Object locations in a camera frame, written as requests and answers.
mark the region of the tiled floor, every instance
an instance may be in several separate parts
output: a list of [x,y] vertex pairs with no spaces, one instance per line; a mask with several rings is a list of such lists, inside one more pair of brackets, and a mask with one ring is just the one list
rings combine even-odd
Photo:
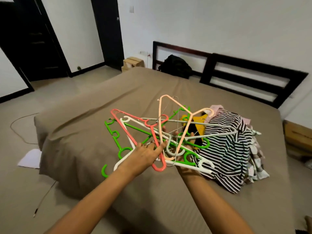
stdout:
[[[33,82],[35,92],[0,104],[0,233],[43,233],[77,203],[77,200],[63,195],[56,185],[33,218],[38,203],[54,181],[39,176],[36,169],[16,166],[37,145],[24,143],[10,130],[11,122],[41,112],[118,74],[120,71],[104,66],[74,78]],[[29,143],[37,142],[33,117],[22,118],[13,124],[13,128]],[[312,216],[312,170],[292,158],[288,158],[288,165],[295,227],[304,229],[304,215]],[[117,213],[110,211],[93,233],[120,233],[129,226]]]

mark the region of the striped shirt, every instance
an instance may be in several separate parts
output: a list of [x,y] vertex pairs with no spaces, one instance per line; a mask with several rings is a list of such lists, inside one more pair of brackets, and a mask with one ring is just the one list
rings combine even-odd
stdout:
[[[237,129],[232,135],[209,137],[210,146],[206,149],[198,149],[196,153],[212,161],[213,169],[209,164],[203,163],[203,167],[212,170],[212,174],[201,173],[210,179],[217,180],[231,193],[240,191],[245,174],[248,171],[249,146],[252,141],[252,131],[248,129],[242,118],[226,110],[210,120],[210,123],[228,125]],[[205,134],[231,132],[230,128],[207,126]],[[192,157],[198,165],[199,160]]]

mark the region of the baseboard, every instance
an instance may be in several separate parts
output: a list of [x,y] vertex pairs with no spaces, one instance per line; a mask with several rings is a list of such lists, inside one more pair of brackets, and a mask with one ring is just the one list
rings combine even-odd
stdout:
[[14,98],[17,98],[17,97],[20,97],[20,96],[23,96],[23,95],[28,94],[28,93],[33,92],[33,91],[34,91],[33,88],[27,88],[27,89],[23,89],[23,90],[17,91],[17,92],[15,92],[13,94],[5,95],[3,97],[0,97],[0,103],[9,101],[11,99],[14,99]]
[[99,67],[105,66],[105,65],[106,65],[105,62],[102,62],[102,63],[96,64],[96,65],[93,65],[93,66],[84,68],[84,69],[82,69],[82,70],[75,71],[75,72],[71,73],[69,77],[72,78],[72,77],[74,77],[74,76],[77,76],[77,75],[86,73],[86,72],[88,72],[88,71],[90,71],[90,70],[94,70],[94,69],[96,69],[96,68],[99,68]]

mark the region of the person's left arm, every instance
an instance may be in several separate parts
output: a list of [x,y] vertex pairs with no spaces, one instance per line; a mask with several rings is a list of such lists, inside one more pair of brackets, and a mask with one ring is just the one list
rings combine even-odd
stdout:
[[91,233],[119,193],[153,164],[166,145],[167,141],[154,150],[153,143],[148,147],[139,143],[116,171],[65,214],[46,234]]

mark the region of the bed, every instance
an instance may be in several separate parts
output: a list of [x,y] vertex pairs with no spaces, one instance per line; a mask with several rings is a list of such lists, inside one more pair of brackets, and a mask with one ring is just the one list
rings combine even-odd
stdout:
[[[266,156],[270,178],[244,186],[231,194],[207,181],[251,225],[255,233],[293,233],[293,214],[286,149],[279,111],[262,102],[152,69],[135,67],[96,89],[78,95],[35,117],[42,151],[40,174],[59,182],[65,194],[82,198],[112,173],[119,151],[104,121],[114,108],[139,117],[156,117],[163,94],[199,110],[221,104],[228,111],[252,120],[262,136],[258,141]],[[176,110],[169,105],[169,112]],[[129,146],[116,124],[118,141]],[[141,134],[131,131],[140,140]],[[210,233],[177,170],[147,169],[119,195],[113,208],[139,230],[147,233]]]

